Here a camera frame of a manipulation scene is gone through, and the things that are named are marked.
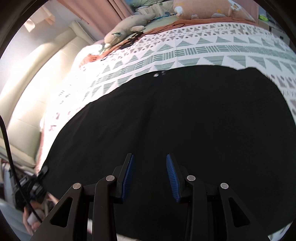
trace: patterned bedsheet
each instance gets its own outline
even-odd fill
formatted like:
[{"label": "patterned bedsheet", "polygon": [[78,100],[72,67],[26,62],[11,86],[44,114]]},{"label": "patterned bedsheet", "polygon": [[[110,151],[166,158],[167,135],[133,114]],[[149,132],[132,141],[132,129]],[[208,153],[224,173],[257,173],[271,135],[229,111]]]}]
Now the patterned bedsheet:
[{"label": "patterned bedsheet", "polygon": [[44,116],[36,169],[42,167],[59,131],[85,105],[142,74],[192,65],[257,68],[278,86],[296,119],[296,54],[281,39],[242,23],[177,28],[146,35],[101,61],[73,68]]}]

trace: wire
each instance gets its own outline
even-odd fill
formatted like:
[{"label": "wire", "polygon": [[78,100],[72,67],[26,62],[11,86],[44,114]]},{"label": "wire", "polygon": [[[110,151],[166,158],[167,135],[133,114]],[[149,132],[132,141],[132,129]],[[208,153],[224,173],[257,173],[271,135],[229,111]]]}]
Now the wire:
[{"label": "wire", "polygon": [[20,181],[19,181],[19,179],[17,177],[17,174],[15,172],[15,166],[14,166],[13,161],[12,161],[12,156],[11,156],[11,151],[10,151],[10,146],[9,146],[9,141],[8,141],[8,136],[7,136],[7,132],[6,132],[5,123],[4,123],[1,115],[0,115],[0,127],[1,127],[3,140],[4,140],[4,144],[5,144],[5,149],[6,149],[6,152],[7,152],[7,158],[8,158],[8,162],[9,162],[9,165],[10,165],[10,168],[11,168],[11,171],[12,171],[13,178],[14,178],[18,188],[20,189],[20,193],[21,193],[23,199],[25,200],[26,204],[31,209],[32,213],[34,213],[34,215],[36,216],[38,221],[40,223],[42,223],[42,219],[38,216],[38,214],[36,213],[36,211],[34,210],[32,205],[30,204],[30,202],[27,200],[24,193],[22,192],[22,186],[21,186]]},{"label": "wire", "polygon": [[161,17],[158,17],[158,18],[152,19],[150,22],[155,21],[155,20],[157,20],[157,19],[161,19],[161,18],[165,18],[165,17],[174,16],[174,15],[176,15],[176,13],[173,13],[173,14],[170,14],[170,15],[166,15],[166,16],[161,16]]}]

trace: green object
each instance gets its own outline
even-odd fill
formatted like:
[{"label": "green object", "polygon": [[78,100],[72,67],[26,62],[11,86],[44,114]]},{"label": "green object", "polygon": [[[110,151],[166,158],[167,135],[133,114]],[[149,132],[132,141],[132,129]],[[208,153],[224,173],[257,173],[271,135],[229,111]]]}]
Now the green object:
[{"label": "green object", "polygon": [[259,15],[259,19],[261,19],[261,20],[263,20],[265,22],[269,21],[268,18],[266,16],[264,16],[264,15]]}]

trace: wall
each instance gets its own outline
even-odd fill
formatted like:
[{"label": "wall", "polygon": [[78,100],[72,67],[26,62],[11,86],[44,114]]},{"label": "wall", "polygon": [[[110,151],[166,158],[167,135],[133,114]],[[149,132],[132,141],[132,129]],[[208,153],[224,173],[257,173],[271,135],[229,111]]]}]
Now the wall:
[{"label": "wall", "polygon": [[54,39],[72,21],[79,22],[93,39],[100,40],[104,38],[88,23],[78,18],[56,0],[48,1],[45,6],[55,16],[55,23],[49,25],[46,21],[43,21],[37,24],[30,33],[24,26],[19,29],[0,59],[0,92],[9,79],[14,64],[23,60],[39,45]]}]

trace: orange blanket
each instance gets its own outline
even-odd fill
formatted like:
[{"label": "orange blanket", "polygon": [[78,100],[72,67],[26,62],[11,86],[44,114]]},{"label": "orange blanket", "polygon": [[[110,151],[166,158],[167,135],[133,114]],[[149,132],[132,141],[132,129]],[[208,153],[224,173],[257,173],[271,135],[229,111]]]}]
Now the orange blanket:
[{"label": "orange blanket", "polygon": [[[245,19],[241,19],[241,18],[231,18],[231,17],[224,17],[224,18],[207,18],[207,19],[192,19],[192,20],[183,20],[183,19],[179,19],[169,25],[166,26],[161,26],[161,27],[157,27],[154,29],[151,29],[150,31],[147,31],[146,33],[143,33],[141,35],[141,37],[147,35],[147,34],[159,34],[168,30],[172,30],[175,28],[182,28],[182,27],[187,27],[187,26],[192,26],[192,25],[198,25],[198,24],[207,24],[207,23],[247,23],[247,24],[252,24],[255,26],[258,26],[257,24],[250,22],[248,20]],[[89,54],[87,55],[82,62],[80,63],[79,67],[82,65],[85,65],[87,63],[90,62],[95,62],[97,60],[103,59],[105,58],[108,54],[110,54],[111,52],[119,49],[120,46],[124,45],[125,43],[128,42],[127,40],[124,40],[122,42],[120,42],[119,44],[113,46],[112,48],[106,50],[104,53],[102,53],[101,55],[92,55]]]}]

